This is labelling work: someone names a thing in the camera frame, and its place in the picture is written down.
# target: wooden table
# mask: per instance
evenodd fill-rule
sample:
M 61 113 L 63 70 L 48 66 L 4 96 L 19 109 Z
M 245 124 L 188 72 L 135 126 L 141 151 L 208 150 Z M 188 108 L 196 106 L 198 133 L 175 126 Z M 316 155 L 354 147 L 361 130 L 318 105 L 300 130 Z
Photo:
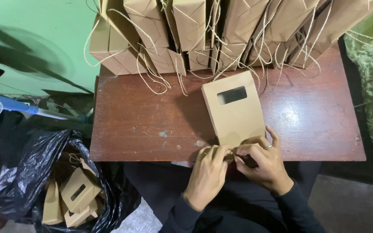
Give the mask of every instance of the wooden table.
M 266 78 L 259 96 L 264 120 L 281 136 L 286 161 L 364 161 L 345 71 L 335 44 L 318 59 L 314 78 L 283 70 L 270 92 Z M 234 75 L 241 70 L 226 72 Z M 312 65 L 303 72 L 318 73 Z M 196 72 L 210 77 L 210 70 Z M 162 87 L 143 75 L 156 92 Z M 183 77 L 183 96 L 176 74 L 165 74 L 172 89 L 157 95 L 139 75 L 114 77 L 101 68 L 97 89 L 90 158 L 94 161 L 194 161 L 203 146 L 217 143 L 201 92 L 203 80 Z M 279 70 L 269 69 L 273 89 Z

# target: green wall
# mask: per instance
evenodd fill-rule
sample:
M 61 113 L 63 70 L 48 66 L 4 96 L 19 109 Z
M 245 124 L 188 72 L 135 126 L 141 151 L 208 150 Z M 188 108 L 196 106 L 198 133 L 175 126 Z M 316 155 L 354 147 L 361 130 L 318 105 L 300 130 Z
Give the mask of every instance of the green wall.
M 85 0 L 0 0 L 0 93 L 93 91 L 100 66 L 83 48 L 94 19 Z

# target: hand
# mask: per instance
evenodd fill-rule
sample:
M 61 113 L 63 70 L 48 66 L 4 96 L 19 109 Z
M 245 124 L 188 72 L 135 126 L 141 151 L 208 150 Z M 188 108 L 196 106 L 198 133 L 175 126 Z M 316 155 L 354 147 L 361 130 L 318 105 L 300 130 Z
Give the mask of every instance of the hand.
M 228 163 L 224 157 L 232 146 L 205 147 L 199 151 L 184 198 L 192 208 L 202 211 L 220 192 L 225 182 Z
M 250 154 L 257 162 L 258 167 L 247 167 L 238 156 L 235 156 L 234 160 L 237 164 L 237 170 L 243 173 L 247 178 L 258 183 L 270 192 L 283 195 L 290 191 L 294 182 L 287 175 L 284 168 L 283 158 L 280 152 L 280 137 L 270 126 L 266 126 L 266 130 L 272 136 L 272 147 L 263 149 L 270 146 L 270 142 L 264 136 L 257 136 L 248 139 L 246 144 L 239 146 L 236 151 L 236 154 L 240 156 Z

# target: plastic bag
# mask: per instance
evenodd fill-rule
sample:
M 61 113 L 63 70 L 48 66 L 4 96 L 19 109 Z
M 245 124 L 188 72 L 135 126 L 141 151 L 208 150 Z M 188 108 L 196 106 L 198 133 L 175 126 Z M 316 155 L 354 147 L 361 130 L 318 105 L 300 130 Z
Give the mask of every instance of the plastic bag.
M 77 228 L 41 224 L 44 184 L 66 144 L 80 151 L 105 192 L 102 214 Z M 5 112 L 0 124 L 0 215 L 33 223 L 37 232 L 110 232 L 140 204 L 141 197 L 123 174 L 121 162 L 92 162 L 77 131 L 46 131 L 22 115 Z

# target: paint stain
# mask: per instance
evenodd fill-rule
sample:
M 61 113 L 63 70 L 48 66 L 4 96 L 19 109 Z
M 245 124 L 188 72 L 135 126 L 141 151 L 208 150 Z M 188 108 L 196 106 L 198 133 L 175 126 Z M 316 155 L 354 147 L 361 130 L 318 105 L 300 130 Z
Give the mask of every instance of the paint stain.
M 164 137 L 164 138 L 167 138 L 168 135 L 166 135 L 166 130 L 165 131 L 162 131 L 162 132 L 159 132 L 159 137 Z
M 204 142 L 203 141 L 196 141 L 194 143 L 195 146 L 203 146 L 204 145 Z

